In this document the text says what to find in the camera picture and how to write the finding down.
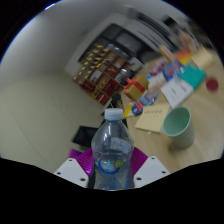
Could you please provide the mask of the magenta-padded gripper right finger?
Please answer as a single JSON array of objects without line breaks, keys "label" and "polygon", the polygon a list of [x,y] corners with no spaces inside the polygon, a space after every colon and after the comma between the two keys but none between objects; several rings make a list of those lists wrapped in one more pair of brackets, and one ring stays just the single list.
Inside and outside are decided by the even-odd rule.
[{"label": "magenta-padded gripper right finger", "polygon": [[135,188],[141,188],[170,174],[156,156],[147,156],[138,148],[134,148],[130,171]]}]

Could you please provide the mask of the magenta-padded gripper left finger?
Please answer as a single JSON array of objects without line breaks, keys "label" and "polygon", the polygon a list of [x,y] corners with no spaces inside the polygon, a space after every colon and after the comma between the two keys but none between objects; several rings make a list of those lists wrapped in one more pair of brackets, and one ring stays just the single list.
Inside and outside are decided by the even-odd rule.
[{"label": "magenta-padded gripper left finger", "polygon": [[68,158],[54,174],[78,186],[87,188],[92,171],[92,150],[88,149],[86,152],[81,153],[71,149]]}]

